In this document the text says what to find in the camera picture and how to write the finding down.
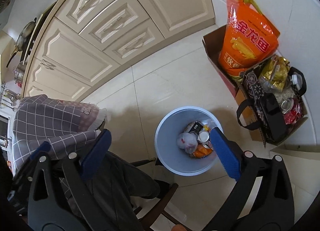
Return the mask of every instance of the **cardboard box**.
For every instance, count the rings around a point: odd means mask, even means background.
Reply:
[[[205,35],[203,37],[202,43],[204,45],[204,49],[207,53],[208,59],[213,65],[213,67],[216,69],[220,77],[222,78],[223,82],[235,98],[236,102],[238,105],[241,104],[242,101],[245,99],[249,99],[249,96],[247,94],[247,91],[244,89],[242,84],[238,84],[235,82],[233,79],[231,79],[226,72],[221,68],[220,64],[218,63],[218,58],[223,46],[223,40],[224,40],[224,35],[226,32],[226,26],[222,26],[218,28],[217,30]],[[261,62],[258,64],[253,65],[249,69],[245,71],[245,75],[248,71],[251,71],[253,69],[256,69],[258,67],[262,68],[263,65],[270,59],[271,57],[267,57],[263,59]],[[256,110],[254,107],[247,107],[243,113],[244,121],[246,125],[249,125],[252,122],[260,120]],[[263,142],[264,146],[266,146],[266,143],[274,144],[274,145],[279,145],[283,141],[285,141],[289,136],[291,136],[306,120],[308,117],[304,116],[301,120],[299,120],[293,127],[292,131],[280,142],[273,142],[271,140],[267,140],[266,135],[264,133],[264,130],[260,127],[259,129],[249,131],[251,139],[254,141],[260,141]]]

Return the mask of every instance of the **white plastic bag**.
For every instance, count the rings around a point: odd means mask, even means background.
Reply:
[[[192,154],[198,146],[197,137],[195,134],[182,133],[177,138],[177,146],[184,149],[187,154]]]

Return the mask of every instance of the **blue trash can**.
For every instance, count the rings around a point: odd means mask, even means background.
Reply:
[[[171,111],[160,122],[155,135],[155,148],[162,164],[171,172],[194,176],[209,170],[216,160],[216,153],[202,159],[190,158],[184,150],[178,148],[176,140],[187,125],[193,121],[203,122],[211,119],[223,132],[217,118],[209,111],[200,107],[181,107]]]

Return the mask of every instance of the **black bag handle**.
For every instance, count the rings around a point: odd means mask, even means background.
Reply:
[[[302,97],[307,91],[307,82],[306,82],[302,72],[300,72],[298,69],[296,69],[294,67],[291,67],[288,72],[288,75],[292,76],[292,74],[294,74],[294,73],[299,74],[302,78],[302,87],[301,87],[301,89],[298,90],[299,96]]]
[[[254,106],[253,101],[251,99],[245,99],[243,102],[241,102],[241,104],[239,105],[238,109],[237,109],[237,120],[240,126],[252,131],[252,130],[256,130],[261,126],[261,122],[260,121],[255,121],[252,122],[251,124],[247,125],[247,126],[243,126],[242,123],[240,122],[240,116],[242,114],[242,112],[244,111],[244,109],[248,106]]]

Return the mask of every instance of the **wooden chair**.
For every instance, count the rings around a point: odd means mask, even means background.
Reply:
[[[151,160],[143,160],[143,161],[133,162],[131,164],[138,167],[150,162],[154,162],[155,160],[156,158],[152,158]],[[139,219],[145,231],[153,231],[151,226],[161,214],[165,216],[167,219],[169,219],[175,225],[182,225],[187,231],[192,231],[190,228],[186,227],[184,224],[179,222],[177,219],[175,219],[167,211],[164,210],[164,208],[167,206],[167,204],[169,203],[170,199],[172,198],[172,196],[174,195],[178,187],[179,185],[177,183],[172,184],[167,194],[162,199],[160,199],[157,202],[157,204],[154,205],[153,208],[147,214],[145,214],[142,218]],[[134,210],[134,213],[137,215],[141,210],[142,210],[142,207],[138,207]]]

